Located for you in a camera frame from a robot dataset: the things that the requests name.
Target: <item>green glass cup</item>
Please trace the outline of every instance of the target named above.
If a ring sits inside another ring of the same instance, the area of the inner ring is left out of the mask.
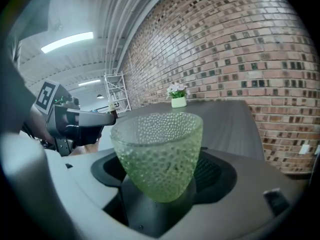
[[[201,117],[183,112],[151,113],[117,123],[114,150],[133,183],[149,198],[176,200],[190,183],[199,158]]]

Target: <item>brick wall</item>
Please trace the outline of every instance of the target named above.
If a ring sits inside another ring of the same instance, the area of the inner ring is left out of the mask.
[[[160,0],[121,65],[133,108],[166,101],[172,82],[191,101],[245,100],[265,160],[310,172],[320,143],[319,57],[286,0]],[[306,155],[301,145],[310,144]]]

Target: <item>ceiling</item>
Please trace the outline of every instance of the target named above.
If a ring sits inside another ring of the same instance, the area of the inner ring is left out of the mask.
[[[116,72],[133,26],[150,1],[51,0],[48,31],[22,40],[20,73],[26,86],[35,95],[45,79],[61,83],[73,95],[103,89],[106,69]],[[93,32],[93,39],[41,51],[52,42],[85,32]],[[100,83],[78,86],[98,78]]]

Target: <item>gray table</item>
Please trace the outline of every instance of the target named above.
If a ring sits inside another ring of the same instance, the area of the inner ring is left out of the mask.
[[[172,108],[170,103],[157,103],[121,113],[117,122],[171,111],[192,113],[203,119],[203,147],[264,160],[256,123],[243,100],[188,102],[187,106],[180,108]]]

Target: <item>white wall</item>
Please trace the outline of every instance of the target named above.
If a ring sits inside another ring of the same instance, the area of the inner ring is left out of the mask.
[[[104,96],[104,98],[97,98],[98,95]],[[108,106],[107,93],[105,90],[93,91],[82,95],[75,95],[79,99],[80,110],[91,111]]]

